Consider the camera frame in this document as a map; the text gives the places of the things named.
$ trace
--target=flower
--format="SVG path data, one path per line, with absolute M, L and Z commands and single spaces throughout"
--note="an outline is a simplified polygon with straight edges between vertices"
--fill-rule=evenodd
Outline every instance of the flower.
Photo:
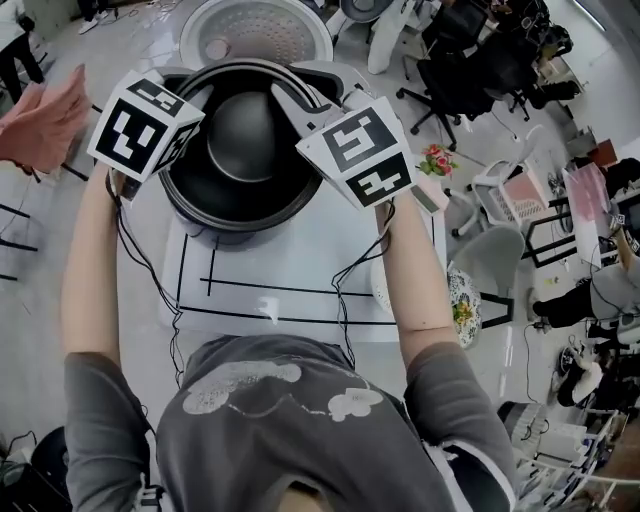
M 458 167 L 453 161 L 453 155 L 440 144 L 430 144 L 422 150 L 422 154 L 424 160 L 420 162 L 419 168 L 425 174 L 448 176 Z

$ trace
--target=hand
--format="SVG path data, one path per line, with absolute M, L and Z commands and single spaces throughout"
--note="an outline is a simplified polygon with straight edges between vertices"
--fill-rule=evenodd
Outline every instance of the hand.
M 612 214 L 609 218 L 609 229 L 611 230 L 611 235 L 615 235 L 620 228 L 624 227 L 625 216 L 621 214 Z

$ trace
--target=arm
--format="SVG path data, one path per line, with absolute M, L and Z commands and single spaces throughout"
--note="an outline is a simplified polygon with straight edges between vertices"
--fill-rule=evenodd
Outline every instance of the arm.
M 616 232 L 616 245 L 618 246 L 618 255 L 620 257 L 620 263 L 625 271 L 629 272 L 631 268 L 631 262 L 635 258 L 635 254 L 629 247 L 629 242 L 627 242 L 627 237 L 624 234 L 624 229 L 620 228 Z
M 391 243 L 384 255 L 391 308 L 398 325 L 400 351 L 409 368 L 425 348 L 458 343 L 447 279 L 411 192 L 396 196 L 389 227 Z M 381 228 L 388 207 L 378 207 Z
M 96 166 L 78 211 L 62 284 L 62 339 L 67 354 L 94 352 L 120 366 L 116 216 L 107 170 Z
M 447 487 L 457 486 L 471 510 L 511 510 L 511 443 L 458 343 L 447 281 L 418 205 L 410 192 L 395 205 L 384 264 L 407 366 L 407 411 Z M 382 226 L 386 208 L 376 213 Z M 451 471 L 455 481 L 447 480 Z
M 149 473 L 149 424 L 120 370 L 116 217 L 106 176 L 98 164 L 87 183 L 62 288 L 67 486 L 78 512 L 131 510 Z

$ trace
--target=shoe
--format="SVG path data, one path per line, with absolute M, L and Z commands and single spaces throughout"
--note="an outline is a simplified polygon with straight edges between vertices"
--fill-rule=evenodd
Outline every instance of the shoe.
M 534 287 L 531 287 L 527 290 L 526 298 L 527 298 L 527 320 L 529 322 L 535 322 L 540 317 L 536 315 L 536 312 L 533 310 L 533 305 L 539 300 L 538 294 L 536 293 L 536 289 Z
M 540 317 L 537 322 L 534 322 L 533 328 L 542 334 L 547 334 L 551 329 L 553 329 L 546 316 Z
M 562 383 L 564 382 L 564 378 L 558 374 L 558 372 L 553 372 L 553 375 L 551 376 L 551 386 L 550 386 L 550 391 L 551 393 L 557 393 L 558 391 L 560 391 L 560 386 L 562 386 Z
M 98 24 L 98 20 L 93 18 L 91 21 L 85 21 L 78 30 L 78 34 L 85 34 Z

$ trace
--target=black pot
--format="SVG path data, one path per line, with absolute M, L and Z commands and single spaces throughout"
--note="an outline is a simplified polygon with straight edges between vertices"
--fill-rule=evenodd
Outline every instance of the black pot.
M 160 173 L 190 234 L 215 245 L 244 241 L 293 217 L 318 190 L 322 178 L 297 152 L 300 136 L 270 94 L 276 80 L 310 107 L 320 106 L 294 74 L 258 59 L 204 68 L 175 87 L 187 101 L 213 88 L 198 105 L 206 115 L 199 133 Z

